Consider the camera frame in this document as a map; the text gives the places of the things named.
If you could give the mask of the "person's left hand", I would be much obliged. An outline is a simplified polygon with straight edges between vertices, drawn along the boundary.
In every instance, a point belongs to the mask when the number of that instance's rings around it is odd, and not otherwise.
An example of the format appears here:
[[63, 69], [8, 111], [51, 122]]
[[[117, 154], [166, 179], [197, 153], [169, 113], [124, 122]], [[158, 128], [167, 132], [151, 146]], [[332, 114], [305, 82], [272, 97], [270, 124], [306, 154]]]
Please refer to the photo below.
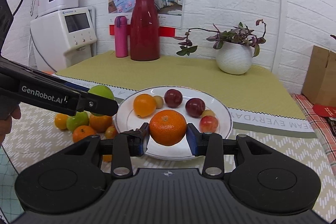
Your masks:
[[21, 109], [19, 106], [5, 119], [0, 120], [0, 145], [2, 145], [3, 141], [7, 134], [11, 132], [13, 119], [19, 120], [21, 118]]

